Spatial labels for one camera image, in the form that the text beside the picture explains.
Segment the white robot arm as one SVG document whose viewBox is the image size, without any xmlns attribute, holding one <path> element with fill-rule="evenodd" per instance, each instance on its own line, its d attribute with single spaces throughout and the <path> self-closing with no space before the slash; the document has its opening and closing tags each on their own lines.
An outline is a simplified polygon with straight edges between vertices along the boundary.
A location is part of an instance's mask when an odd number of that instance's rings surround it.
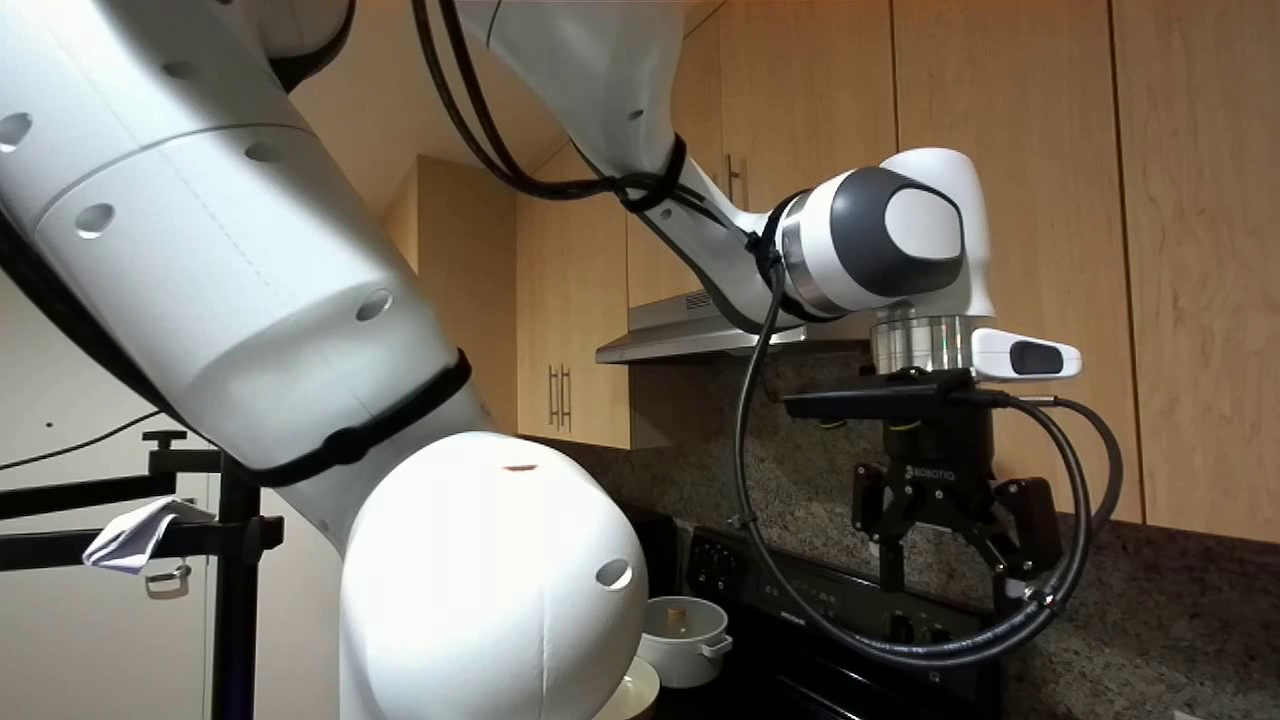
<svg viewBox="0 0 1280 720">
<path fill-rule="evenodd" d="M 681 0 L 447 6 L 737 326 L 865 312 L 882 367 L 1081 363 L 997 326 L 969 154 L 911 149 L 745 213 L 670 129 Z M 0 0 L 4 269 L 338 546 L 346 720 L 597 720 L 640 643 L 640 538 L 577 460 L 488 423 L 291 108 L 343 24 L 296 0 Z M 933 321 L 958 325 L 951 350 Z"/>
</svg>

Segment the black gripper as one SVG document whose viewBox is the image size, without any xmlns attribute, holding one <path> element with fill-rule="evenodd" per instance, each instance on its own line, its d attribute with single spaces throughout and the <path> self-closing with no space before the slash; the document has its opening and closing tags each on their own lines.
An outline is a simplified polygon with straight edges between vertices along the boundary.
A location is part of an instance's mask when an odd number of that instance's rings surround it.
<svg viewBox="0 0 1280 720">
<path fill-rule="evenodd" d="M 991 473 L 991 413 L 969 375 L 867 378 L 785 398 L 796 419 L 875 419 L 888 463 L 850 473 L 850 528 L 880 542 L 880 586 L 905 593 L 905 534 L 957 533 L 999 581 L 1008 609 L 1051 604 L 1054 514 L 1039 476 Z"/>
</svg>

